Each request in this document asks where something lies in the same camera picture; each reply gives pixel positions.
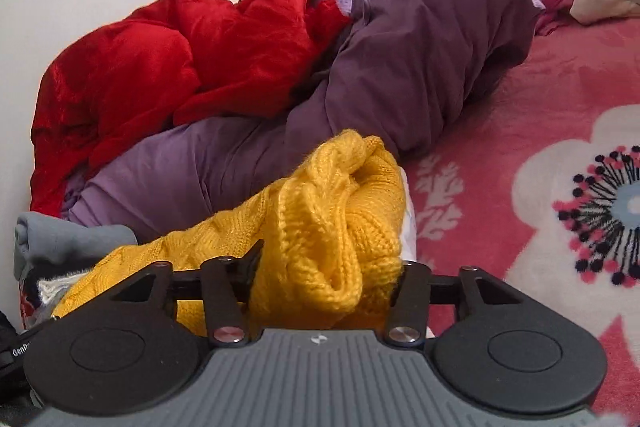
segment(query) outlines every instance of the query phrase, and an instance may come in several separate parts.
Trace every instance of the bed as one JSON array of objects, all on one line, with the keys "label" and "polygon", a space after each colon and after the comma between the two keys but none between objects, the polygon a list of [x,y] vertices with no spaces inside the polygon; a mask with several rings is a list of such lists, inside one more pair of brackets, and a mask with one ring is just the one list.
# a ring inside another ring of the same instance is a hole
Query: bed
[{"label": "bed", "polygon": [[[632,422],[640,419],[639,42],[640,20],[535,38],[493,96],[405,166],[418,260],[438,273],[482,266],[591,331],[609,359],[596,410]],[[601,180],[589,185],[599,167]],[[582,216],[572,219],[575,210]],[[437,333],[448,320],[442,311],[431,327]]]}]

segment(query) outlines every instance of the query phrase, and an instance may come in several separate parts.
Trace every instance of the yellow knit sweater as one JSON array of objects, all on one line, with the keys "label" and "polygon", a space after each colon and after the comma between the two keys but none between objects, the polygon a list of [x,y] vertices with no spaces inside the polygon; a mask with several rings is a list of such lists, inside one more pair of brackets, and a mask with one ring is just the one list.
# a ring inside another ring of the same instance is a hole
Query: yellow knit sweater
[{"label": "yellow knit sweater", "polygon": [[[404,205],[398,165],[382,140],[345,131],[238,208],[148,245],[117,248],[68,291],[54,314],[68,314],[154,261],[194,269],[211,257],[241,257],[263,239],[249,302],[254,323],[376,327],[401,271]],[[201,302],[179,302],[177,318],[205,333]]]}]

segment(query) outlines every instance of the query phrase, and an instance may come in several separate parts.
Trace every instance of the flower pattern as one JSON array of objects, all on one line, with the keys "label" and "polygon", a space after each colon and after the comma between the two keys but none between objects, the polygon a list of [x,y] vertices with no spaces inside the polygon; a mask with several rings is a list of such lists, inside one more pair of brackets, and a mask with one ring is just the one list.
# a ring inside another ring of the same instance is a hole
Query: flower pattern
[{"label": "flower pattern", "polygon": [[513,208],[537,232],[505,277],[596,336],[621,315],[638,365],[639,139],[640,105],[616,107],[590,141],[557,142],[522,165]]},{"label": "flower pattern", "polygon": [[418,237],[432,241],[441,240],[447,231],[457,227],[462,211],[454,199],[465,190],[458,166],[453,162],[439,165],[440,160],[439,155],[431,155],[420,161],[415,183],[415,190],[426,194],[424,206],[415,216]]}]

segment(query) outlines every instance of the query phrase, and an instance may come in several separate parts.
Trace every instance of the purple duvet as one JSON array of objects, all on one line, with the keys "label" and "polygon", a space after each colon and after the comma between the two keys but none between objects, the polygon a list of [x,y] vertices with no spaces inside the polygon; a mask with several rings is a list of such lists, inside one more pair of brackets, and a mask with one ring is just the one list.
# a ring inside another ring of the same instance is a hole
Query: purple duvet
[{"label": "purple duvet", "polygon": [[400,160],[423,155],[527,57],[541,12],[534,0],[338,4],[353,26],[288,114],[208,118],[146,138],[89,182],[70,180],[66,219],[151,241],[236,206],[346,128],[380,136]]}]

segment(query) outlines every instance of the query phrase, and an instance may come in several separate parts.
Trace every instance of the metal pin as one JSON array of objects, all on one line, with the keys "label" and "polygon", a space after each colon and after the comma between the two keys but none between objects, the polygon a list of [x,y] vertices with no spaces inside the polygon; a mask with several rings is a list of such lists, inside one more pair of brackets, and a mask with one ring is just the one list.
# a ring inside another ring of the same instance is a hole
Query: metal pin
[{"label": "metal pin", "polygon": [[244,339],[244,330],[235,326],[223,326],[213,332],[213,338],[225,344],[235,344]]},{"label": "metal pin", "polygon": [[389,330],[389,338],[397,343],[411,344],[420,338],[420,333],[409,326],[396,326]]}]

